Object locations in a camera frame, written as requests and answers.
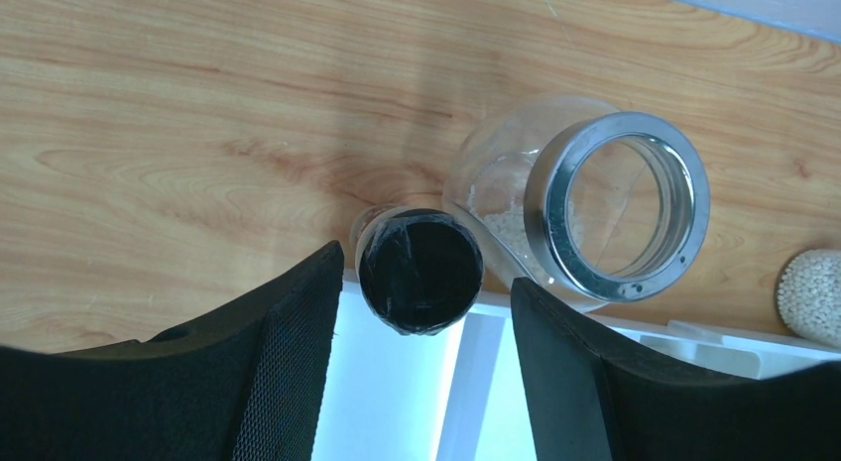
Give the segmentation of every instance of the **small container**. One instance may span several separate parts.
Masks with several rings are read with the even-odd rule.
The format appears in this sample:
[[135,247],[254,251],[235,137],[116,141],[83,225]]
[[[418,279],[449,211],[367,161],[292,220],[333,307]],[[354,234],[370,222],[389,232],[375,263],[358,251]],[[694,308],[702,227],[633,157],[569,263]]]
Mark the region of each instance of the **small container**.
[[479,294],[484,263],[470,231],[430,208],[380,205],[353,223],[359,286],[371,310],[403,335],[434,335]]
[[529,277],[588,311],[675,283],[701,248],[710,199],[698,153],[663,119],[541,95],[468,136],[443,206],[504,284]]

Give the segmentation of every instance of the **wooden table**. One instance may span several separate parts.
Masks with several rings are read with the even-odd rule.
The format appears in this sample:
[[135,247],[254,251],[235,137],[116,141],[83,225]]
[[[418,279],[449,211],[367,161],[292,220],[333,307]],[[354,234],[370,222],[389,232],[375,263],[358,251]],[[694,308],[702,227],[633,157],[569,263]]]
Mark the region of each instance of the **wooden table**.
[[782,265],[841,245],[839,46],[668,0],[0,0],[0,343],[144,339],[372,203],[438,205],[540,91],[660,115],[707,165],[695,265],[604,312],[783,331]]

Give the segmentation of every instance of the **silver metal lid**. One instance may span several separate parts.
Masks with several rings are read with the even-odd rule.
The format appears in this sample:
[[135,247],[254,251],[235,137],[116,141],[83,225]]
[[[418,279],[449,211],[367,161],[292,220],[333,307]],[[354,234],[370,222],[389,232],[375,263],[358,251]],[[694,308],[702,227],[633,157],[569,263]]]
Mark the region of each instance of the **silver metal lid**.
[[[584,161],[617,139],[646,160],[661,209],[643,253],[620,274],[608,275],[573,242],[567,201]],[[698,255],[709,222],[709,182],[697,151],[674,126],[650,114],[618,112],[570,126],[552,139],[529,175],[524,212],[529,245],[550,276],[590,297],[634,302],[674,284]]]

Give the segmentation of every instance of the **scratch on table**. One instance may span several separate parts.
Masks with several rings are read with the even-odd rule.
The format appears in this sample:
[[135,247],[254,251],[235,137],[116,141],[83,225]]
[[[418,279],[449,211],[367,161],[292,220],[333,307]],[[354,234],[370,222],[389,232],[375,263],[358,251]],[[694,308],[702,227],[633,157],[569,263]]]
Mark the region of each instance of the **scratch on table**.
[[[554,11],[554,7],[551,6],[551,2],[549,2],[549,0],[543,0],[543,1],[546,2],[546,6],[549,7],[549,12],[551,12],[551,14],[555,18],[560,18],[560,17],[557,16],[557,12]],[[563,25],[562,22],[560,22],[560,20],[558,20],[558,23],[560,23],[560,28],[563,30],[563,34],[566,36],[566,41],[569,43],[569,45],[571,47],[574,47],[575,44],[572,42],[572,39],[569,37],[569,32],[566,31],[566,27]]]

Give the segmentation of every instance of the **clear glass jar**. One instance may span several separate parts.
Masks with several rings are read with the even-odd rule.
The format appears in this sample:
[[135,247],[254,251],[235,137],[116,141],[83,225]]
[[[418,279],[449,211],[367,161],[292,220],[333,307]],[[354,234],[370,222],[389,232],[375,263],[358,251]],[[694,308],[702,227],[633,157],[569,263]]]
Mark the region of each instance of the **clear glass jar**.
[[504,284],[532,278],[580,311],[676,282],[709,204],[700,157],[676,128],[577,96],[532,97],[482,122],[443,192]]

